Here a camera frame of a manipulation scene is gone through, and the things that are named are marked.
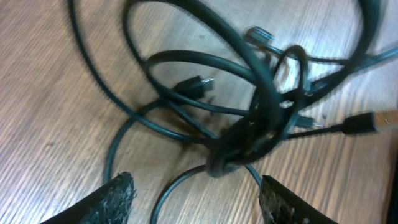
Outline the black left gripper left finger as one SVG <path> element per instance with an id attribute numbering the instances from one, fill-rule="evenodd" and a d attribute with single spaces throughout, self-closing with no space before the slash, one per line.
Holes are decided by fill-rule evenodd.
<path id="1" fill-rule="evenodd" d="M 132 175 L 122 172 L 44 224 L 126 224 L 135 196 Z"/>

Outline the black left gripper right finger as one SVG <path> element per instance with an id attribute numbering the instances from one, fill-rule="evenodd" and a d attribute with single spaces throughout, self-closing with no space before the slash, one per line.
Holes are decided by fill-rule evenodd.
<path id="1" fill-rule="evenodd" d="M 262 176 L 259 204 L 265 224 L 337 224 L 269 175 Z"/>

